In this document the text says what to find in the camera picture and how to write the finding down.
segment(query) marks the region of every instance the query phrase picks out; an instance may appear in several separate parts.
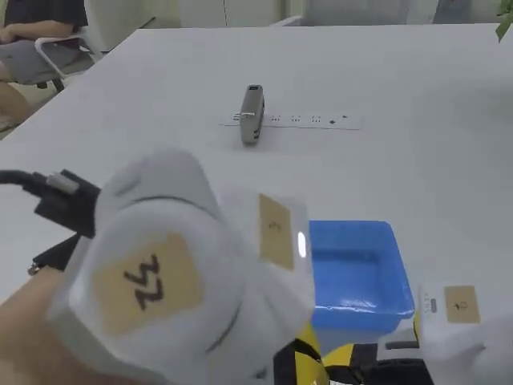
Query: person's hand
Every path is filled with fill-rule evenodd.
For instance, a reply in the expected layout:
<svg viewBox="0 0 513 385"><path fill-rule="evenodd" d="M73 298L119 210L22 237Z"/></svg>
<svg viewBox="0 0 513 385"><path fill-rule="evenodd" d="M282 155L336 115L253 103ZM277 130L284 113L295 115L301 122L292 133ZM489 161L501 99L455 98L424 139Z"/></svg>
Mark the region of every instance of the person's hand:
<svg viewBox="0 0 513 385"><path fill-rule="evenodd" d="M12 43L15 37L16 36L12 33L11 28L9 28L8 26L0 29L0 44Z"/></svg>
<svg viewBox="0 0 513 385"><path fill-rule="evenodd" d="M0 303L0 384L141 385L90 371L54 336L45 314L61 279L46 267Z"/></svg>

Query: table surface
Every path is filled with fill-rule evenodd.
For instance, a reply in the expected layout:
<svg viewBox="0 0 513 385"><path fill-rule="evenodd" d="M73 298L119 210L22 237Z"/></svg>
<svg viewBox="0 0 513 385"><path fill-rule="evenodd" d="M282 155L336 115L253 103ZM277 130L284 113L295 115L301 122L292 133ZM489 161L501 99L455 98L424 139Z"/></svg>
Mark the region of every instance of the table surface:
<svg viewBox="0 0 513 385"><path fill-rule="evenodd" d="M412 288L511 280L513 38L495 26L140 30L0 142L2 168L101 185L135 156L189 148L217 193L303 197L312 219L391 223ZM355 111L360 131L218 123L246 86L274 111ZM0 301L68 232L0 190Z"/></svg>

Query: floor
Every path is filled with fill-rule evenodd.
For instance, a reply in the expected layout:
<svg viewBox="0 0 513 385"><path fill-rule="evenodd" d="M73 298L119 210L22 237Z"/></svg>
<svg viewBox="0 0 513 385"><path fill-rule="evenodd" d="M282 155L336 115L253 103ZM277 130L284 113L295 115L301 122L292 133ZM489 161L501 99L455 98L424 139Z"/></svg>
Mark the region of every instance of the floor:
<svg viewBox="0 0 513 385"><path fill-rule="evenodd" d="M45 102L55 95L55 88L49 85L46 90L40 90L36 86L20 86L19 84L11 84L14 88L22 93L32 106L41 107ZM6 116L0 116L0 121L5 121ZM14 129L0 132L0 140L9 135Z"/></svg>

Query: human arm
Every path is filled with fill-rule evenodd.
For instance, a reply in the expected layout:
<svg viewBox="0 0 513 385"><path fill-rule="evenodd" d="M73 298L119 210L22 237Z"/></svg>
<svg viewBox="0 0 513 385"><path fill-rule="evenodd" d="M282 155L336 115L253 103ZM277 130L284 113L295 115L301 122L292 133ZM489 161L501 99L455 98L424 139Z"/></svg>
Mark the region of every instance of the human arm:
<svg viewBox="0 0 513 385"><path fill-rule="evenodd" d="M61 276L43 268L0 305L0 383L135 385L89 371L54 336L44 318Z"/></svg>
<svg viewBox="0 0 513 385"><path fill-rule="evenodd" d="M13 37L35 40L39 38L67 38L73 33L73 24L45 20L24 24L10 24L6 32Z"/></svg>

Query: power strip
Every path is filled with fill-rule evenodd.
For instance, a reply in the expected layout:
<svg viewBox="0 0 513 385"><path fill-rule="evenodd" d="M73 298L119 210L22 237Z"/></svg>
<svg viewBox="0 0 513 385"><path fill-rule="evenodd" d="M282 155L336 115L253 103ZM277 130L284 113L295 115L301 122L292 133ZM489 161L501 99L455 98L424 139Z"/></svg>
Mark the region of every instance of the power strip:
<svg viewBox="0 0 513 385"><path fill-rule="evenodd" d="M224 126L238 126L240 113L232 114ZM264 115L262 127L317 128L326 130L361 130L362 119L349 114L326 113L268 113Z"/></svg>

